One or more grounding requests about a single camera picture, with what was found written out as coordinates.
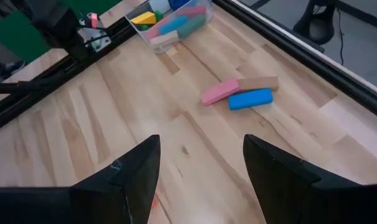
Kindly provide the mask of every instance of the clear plastic container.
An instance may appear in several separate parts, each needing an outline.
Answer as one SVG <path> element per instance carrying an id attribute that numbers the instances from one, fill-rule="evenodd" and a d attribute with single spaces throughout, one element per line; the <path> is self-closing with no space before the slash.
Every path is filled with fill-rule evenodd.
<path id="1" fill-rule="evenodd" d="M 143 29 L 142 24 L 131 21 L 135 17 L 147 12 L 152 12 L 153 2 L 145 2 L 126 15 L 126 19 L 136 29 L 146 44 L 157 54 L 164 53 L 174 44 L 185 39 L 190 34 L 199 30 L 212 18 L 212 3 L 210 0 L 191 0 L 176 11 L 169 9 L 164 18 L 148 30 Z"/>

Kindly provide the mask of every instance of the wooden surface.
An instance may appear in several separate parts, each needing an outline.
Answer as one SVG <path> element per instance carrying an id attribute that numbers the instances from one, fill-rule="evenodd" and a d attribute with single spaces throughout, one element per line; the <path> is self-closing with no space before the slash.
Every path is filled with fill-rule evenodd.
<path id="1" fill-rule="evenodd" d="M 135 36 L 0 129 L 0 186 L 72 185 L 152 134 L 161 136 L 162 159 L 149 223 L 265 223 L 244 164 L 245 134 L 377 183 L 377 117 L 214 9 L 166 54 Z M 231 77 L 275 75 L 271 105 L 230 111 L 226 100 L 200 102 Z"/>

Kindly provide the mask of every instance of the black metal rail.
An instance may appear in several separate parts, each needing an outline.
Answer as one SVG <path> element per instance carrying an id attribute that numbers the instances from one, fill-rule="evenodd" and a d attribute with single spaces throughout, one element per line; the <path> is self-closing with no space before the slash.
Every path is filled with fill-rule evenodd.
<path id="1" fill-rule="evenodd" d="M 11 94 L 0 101 L 0 128 L 18 117 L 24 111 L 34 106 L 37 102 L 45 98 L 51 92 L 58 89 L 64 83 L 77 76 L 79 73 L 88 68 L 91 64 L 97 62 L 123 42 L 131 38 L 136 31 L 125 18 L 121 18 L 110 26 L 107 30 L 111 38 L 111 43 L 103 50 L 89 56 L 85 61 L 76 63 L 71 57 L 66 56 L 57 62 L 55 65 L 48 68 L 36 76 L 33 81 L 46 80 L 54 78 L 50 84 L 42 91 L 37 91 L 28 94 Z"/>

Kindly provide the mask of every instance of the blue foam block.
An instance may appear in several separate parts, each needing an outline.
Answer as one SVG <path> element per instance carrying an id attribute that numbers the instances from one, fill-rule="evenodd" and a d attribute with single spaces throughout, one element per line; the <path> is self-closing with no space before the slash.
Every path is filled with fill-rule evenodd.
<path id="1" fill-rule="evenodd" d="M 189 0 L 171 0 L 170 7 L 176 11 L 178 8 L 182 7 L 184 4 L 188 3 Z"/>
<path id="2" fill-rule="evenodd" d="M 249 91 L 228 97 L 228 106 L 230 110 L 239 110 L 249 108 L 251 106 L 263 105 L 271 103 L 273 96 L 270 88 Z"/>
<path id="3" fill-rule="evenodd" d="M 168 22 L 167 24 L 164 24 L 159 27 L 159 34 L 164 35 L 169 32 L 172 32 L 173 30 L 176 30 L 181 25 L 185 24 L 188 21 L 187 16 L 179 16 L 178 18 Z"/>

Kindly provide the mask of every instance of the wooden block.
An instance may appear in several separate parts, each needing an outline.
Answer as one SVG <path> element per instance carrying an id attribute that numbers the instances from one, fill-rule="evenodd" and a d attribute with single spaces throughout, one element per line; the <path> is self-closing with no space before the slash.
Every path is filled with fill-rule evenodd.
<path id="1" fill-rule="evenodd" d="M 145 12 L 140 16 L 131 19 L 134 24 L 155 24 L 157 23 L 156 15 L 152 12 Z"/>
<path id="2" fill-rule="evenodd" d="M 230 110 L 240 110 L 243 108 L 271 103 L 272 101 L 273 96 L 271 94 L 271 89 L 264 88 L 262 90 L 253 90 L 229 96 L 228 106 L 230 107 Z"/>
<path id="3" fill-rule="evenodd" d="M 227 96 L 230 96 L 240 90 L 237 78 L 232 78 L 225 82 L 218 83 L 207 91 L 201 93 L 201 101 L 205 106 L 211 105 Z"/>
<path id="4" fill-rule="evenodd" d="M 273 91 L 278 90 L 278 77 L 259 77 L 259 78 L 243 78 L 238 80 L 241 91 L 258 90 L 262 88 L 270 88 Z"/>
<path id="5" fill-rule="evenodd" d="M 160 35 L 158 37 L 151 39 L 150 46 L 152 48 L 162 47 L 169 44 L 174 44 L 178 41 L 179 41 L 179 36 L 177 35 L 177 31 L 175 30 L 175 31 L 169 32 L 168 34 Z"/>

